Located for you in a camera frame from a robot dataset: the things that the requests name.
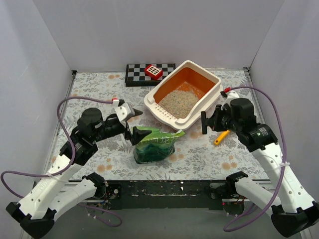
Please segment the yellow plastic scoop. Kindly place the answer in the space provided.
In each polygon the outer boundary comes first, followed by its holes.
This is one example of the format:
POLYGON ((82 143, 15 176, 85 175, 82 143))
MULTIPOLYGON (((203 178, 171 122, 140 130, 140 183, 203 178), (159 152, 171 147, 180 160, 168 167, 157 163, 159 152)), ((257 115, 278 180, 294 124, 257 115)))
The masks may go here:
POLYGON ((214 141, 215 145, 219 145, 224 139, 225 137, 230 133, 229 130, 227 131, 223 131, 218 137, 217 139, 214 141))

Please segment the black bag clip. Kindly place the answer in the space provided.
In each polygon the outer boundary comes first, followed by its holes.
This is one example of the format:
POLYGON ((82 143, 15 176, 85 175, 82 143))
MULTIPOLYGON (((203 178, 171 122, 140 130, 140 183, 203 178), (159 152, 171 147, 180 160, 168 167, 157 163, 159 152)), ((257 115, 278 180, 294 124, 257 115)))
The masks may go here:
POLYGON ((206 112, 201 111, 201 129, 202 129, 202 134, 205 135, 207 134, 207 117, 206 117, 206 112))

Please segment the green litter bag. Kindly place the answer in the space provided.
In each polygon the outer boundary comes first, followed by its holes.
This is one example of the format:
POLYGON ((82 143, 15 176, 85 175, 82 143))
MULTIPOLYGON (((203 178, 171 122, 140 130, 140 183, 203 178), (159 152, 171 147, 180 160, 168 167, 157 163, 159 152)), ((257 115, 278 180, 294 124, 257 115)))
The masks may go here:
POLYGON ((158 128, 137 126, 138 135, 151 132, 135 145, 134 159, 137 164, 162 161, 175 153, 175 142, 185 135, 183 130, 174 133, 162 132, 158 128))

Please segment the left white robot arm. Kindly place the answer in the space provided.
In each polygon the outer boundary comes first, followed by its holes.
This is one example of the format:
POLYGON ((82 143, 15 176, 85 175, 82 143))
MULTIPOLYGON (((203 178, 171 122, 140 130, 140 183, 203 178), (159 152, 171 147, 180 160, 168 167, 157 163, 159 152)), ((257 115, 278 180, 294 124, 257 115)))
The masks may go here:
POLYGON ((129 129, 127 121, 139 115, 142 111, 128 104, 115 107, 115 113, 106 119, 103 119, 99 109, 86 109, 72 130, 70 141, 60 149, 46 177, 40 179, 17 203, 9 203, 6 211, 32 238, 40 239, 69 209, 88 198, 103 198, 107 192, 105 180, 97 173, 83 176, 76 186, 63 193, 60 191, 98 151, 97 142, 123 134, 126 140, 136 145, 149 135, 149 130, 129 129))

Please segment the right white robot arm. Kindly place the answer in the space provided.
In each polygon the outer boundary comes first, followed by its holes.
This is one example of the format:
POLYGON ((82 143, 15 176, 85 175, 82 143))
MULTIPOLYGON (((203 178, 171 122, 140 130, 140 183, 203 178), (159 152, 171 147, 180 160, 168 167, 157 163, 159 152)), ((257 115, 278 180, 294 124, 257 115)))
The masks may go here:
POLYGON ((319 204, 301 185, 288 162, 284 161, 278 140, 272 130, 256 121, 254 106, 246 98, 217 105, 211 118, 202 120, 204 127, 221 132, 230 130, 260 163, 272 185, 273 193, 258 185, 242 171, 226 178, 226 194, 240 195, 265 208, 276 230, 291 237, 319 221, 319 204))

